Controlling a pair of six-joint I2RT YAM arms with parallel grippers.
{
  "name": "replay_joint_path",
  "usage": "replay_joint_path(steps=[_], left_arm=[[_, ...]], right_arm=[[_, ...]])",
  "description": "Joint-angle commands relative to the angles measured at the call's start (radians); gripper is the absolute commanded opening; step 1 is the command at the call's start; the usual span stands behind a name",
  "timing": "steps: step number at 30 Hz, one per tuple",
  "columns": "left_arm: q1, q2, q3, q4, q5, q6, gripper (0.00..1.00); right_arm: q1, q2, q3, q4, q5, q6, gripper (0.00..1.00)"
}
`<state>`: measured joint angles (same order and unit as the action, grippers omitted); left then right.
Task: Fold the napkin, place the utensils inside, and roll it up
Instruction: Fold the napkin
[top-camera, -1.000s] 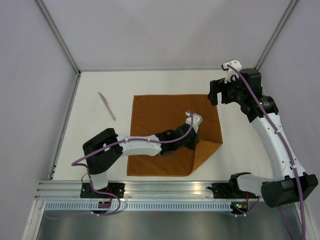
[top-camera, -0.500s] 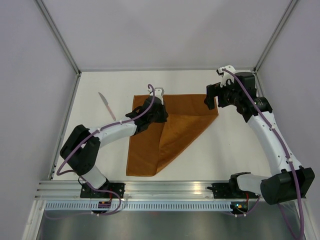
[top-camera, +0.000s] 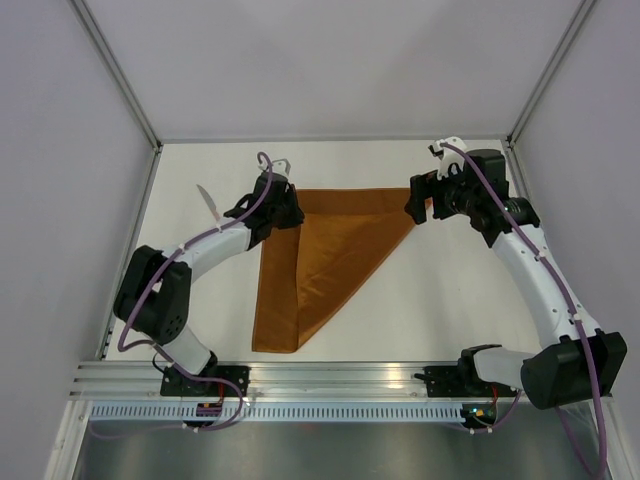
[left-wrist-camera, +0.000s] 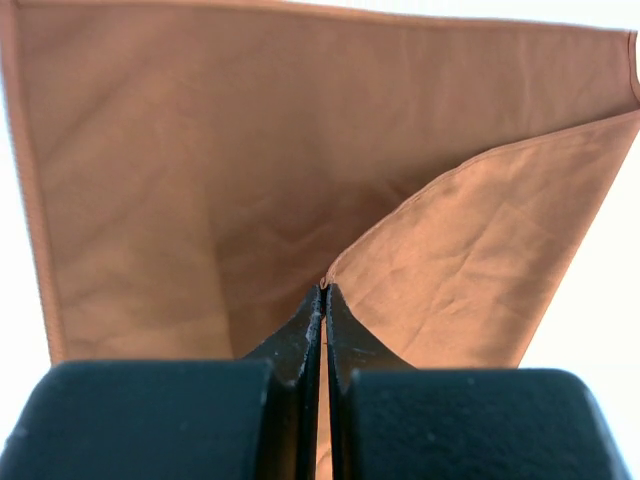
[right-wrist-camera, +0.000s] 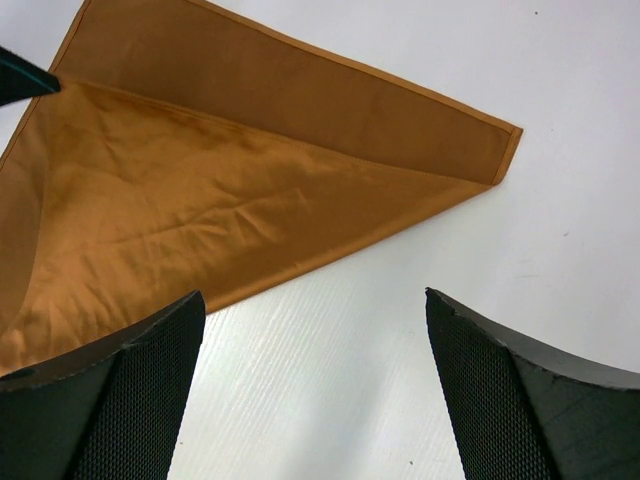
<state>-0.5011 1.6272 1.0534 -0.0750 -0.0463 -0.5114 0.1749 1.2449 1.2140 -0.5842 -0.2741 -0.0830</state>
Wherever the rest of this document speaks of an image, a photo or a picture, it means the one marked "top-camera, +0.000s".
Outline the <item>white plastic knife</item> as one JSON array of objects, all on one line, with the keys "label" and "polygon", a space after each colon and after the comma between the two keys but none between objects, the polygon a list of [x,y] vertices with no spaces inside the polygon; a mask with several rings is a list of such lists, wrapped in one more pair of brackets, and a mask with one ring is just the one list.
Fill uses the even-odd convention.
[{"label": "white plastic knife", "polygon": [[216,205],[214,199],[212,198],[212,196],[209,194],[209,192],[202,185],[197,184],[196,188],[198,189],[202,199],[204,200],[207,208],[211,212],[211,214],[214,217],[214,219],[217,222],[219,222],[220,219],[221,219],[221,215],[219,214],[219,211],[217,209],[217,205]]}]

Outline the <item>brown cloth napkin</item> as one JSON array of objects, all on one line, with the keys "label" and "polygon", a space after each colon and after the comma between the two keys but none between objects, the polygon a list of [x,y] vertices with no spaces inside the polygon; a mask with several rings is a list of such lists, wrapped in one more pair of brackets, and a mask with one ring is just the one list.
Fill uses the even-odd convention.
[{"label": "brown cloth napkin", "polygon": [[251,347],[289,354],[358,292],[414,227],[406,188],[307,189],[305,218],[262,244]]}]

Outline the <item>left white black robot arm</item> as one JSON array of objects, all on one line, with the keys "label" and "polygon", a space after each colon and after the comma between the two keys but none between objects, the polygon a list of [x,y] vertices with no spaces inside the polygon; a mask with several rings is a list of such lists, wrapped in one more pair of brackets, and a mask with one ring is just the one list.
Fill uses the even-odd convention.
[{"label": "left white black robot arm", "polygon": [[183,245],[137,248],[113,305],[124,322],[121,352],[149,345],[169,357],[163,370],[163,396],[239,397],[244,388],[218,372],[218,359],[188,325],[191,287],[222,262],[265,241],[274,229],[300,226],[304,213],[285,173],[262,172],[252,192],[225,212],[216,227]]}]

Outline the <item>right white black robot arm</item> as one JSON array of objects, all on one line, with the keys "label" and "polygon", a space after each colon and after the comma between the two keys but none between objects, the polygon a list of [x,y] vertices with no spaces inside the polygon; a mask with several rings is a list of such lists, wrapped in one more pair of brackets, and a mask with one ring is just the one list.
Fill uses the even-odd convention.
[{"label": "right white black robot arm", "polygon": [[469,218],[511,275],[534,321],[541,350],[526,354],[499,344],[462,350],[459,388],[478,395],[491,384],[523,391],[540,410],[610,394],[627,354],[618,332],[605,332],[568,286],[530,201],[514,197],[506,160],[495,149],[469,149],[458,138],[430,145],[437,169],[410,180],[406,213],[415,224],[431,216]]}]

